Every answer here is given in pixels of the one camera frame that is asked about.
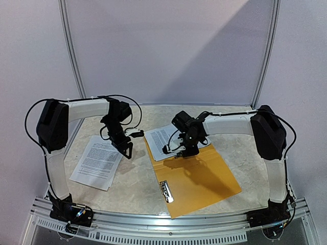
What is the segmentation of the chrome folder spring clip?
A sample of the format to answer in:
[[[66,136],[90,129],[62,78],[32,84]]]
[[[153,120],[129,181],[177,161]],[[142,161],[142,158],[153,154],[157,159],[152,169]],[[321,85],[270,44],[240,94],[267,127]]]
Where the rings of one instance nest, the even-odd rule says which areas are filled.
[[[175,158],[180,158],[180,157],[182,157],[182,152],[179,152],[175,155]]]

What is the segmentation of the orange file folder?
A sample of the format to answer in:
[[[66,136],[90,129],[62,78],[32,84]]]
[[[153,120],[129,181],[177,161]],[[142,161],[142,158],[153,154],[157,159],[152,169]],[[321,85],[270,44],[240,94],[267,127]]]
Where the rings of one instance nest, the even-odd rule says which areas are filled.
[[[221,155],[210,144],[189,158],[155,161],[146,147],[157,181],[167,181],[174,199],[166,203],[171,218],[190,214],[242,191]]]

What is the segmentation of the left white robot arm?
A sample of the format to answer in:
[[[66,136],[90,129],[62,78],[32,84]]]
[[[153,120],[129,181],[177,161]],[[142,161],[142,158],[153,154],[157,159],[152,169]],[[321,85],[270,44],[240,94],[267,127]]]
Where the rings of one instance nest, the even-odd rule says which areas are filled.
[[[76,217],[64,168],[64,151],[68,142],[68,125],[72,121],[101,116],[101,123],[108,131],[108,140],[127,159],[131,159],[133,143],[122,121],[130,117],[132,110],[127,102],[110,96],[76,99],[71,101],[47,99],[39,118],[36,134],[38,143],[45,151],[45,168],[50,201],[57,205],[56,213],[66,222]]]

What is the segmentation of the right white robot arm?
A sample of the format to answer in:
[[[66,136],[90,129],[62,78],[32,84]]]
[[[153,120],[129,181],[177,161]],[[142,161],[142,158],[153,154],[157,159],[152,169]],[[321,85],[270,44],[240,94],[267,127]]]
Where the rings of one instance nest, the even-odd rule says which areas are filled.
[[[218,134],[242,134],[254,137],[256,150],[264,160],[268,173],[270,206],[264,218],[276,222],[284,214],[282,204],[289,198],[287,170],[284,163],[287,132],[281,119],[268,105],[246,112],[213,113],[204,111],[192,117],[180,111],[172,119],[179,132],[176,140],[170,140],[165,150],[176,157],[188,158],[199,154],[198,144],[204,144],[209,136]]]

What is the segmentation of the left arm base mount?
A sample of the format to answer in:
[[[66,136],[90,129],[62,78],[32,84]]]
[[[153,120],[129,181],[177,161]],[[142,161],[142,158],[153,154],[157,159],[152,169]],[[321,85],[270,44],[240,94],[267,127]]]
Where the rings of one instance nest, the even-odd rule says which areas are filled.
[[[89,206],[73,203],[71,195],[64,200],[50,195],[49,199],[52,203],[50,218],[72,225],[91,227],[94,212]]]

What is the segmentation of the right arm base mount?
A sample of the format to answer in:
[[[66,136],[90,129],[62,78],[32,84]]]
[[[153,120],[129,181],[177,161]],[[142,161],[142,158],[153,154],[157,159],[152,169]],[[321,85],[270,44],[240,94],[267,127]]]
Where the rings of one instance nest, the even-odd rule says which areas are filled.
[[[282,203],[275,203],[269,200],[267,208],[246,212],[246,219],[251,228],[275,223],[281,224],[283,221],[285,222],[281,228],[285,228],[293,221],[295,216],[296,202],[292,200],[290,205],[293,208],[293,214],[290,214],[287,200]]]

